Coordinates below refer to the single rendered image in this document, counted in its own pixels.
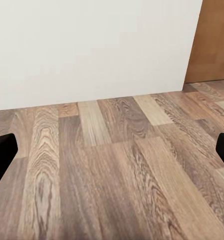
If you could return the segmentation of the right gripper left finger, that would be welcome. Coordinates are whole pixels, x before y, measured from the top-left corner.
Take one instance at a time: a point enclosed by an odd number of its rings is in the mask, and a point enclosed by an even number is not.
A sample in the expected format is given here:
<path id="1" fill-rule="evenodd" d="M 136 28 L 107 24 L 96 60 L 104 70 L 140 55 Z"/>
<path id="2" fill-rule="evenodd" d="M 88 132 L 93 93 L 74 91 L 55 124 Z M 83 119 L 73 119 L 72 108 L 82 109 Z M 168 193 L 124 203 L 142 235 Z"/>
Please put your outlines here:
<path id="1" fill-rule="evenodd" d="M 18 152 L 14 133 L 0 136 L 0 180 Z"/>

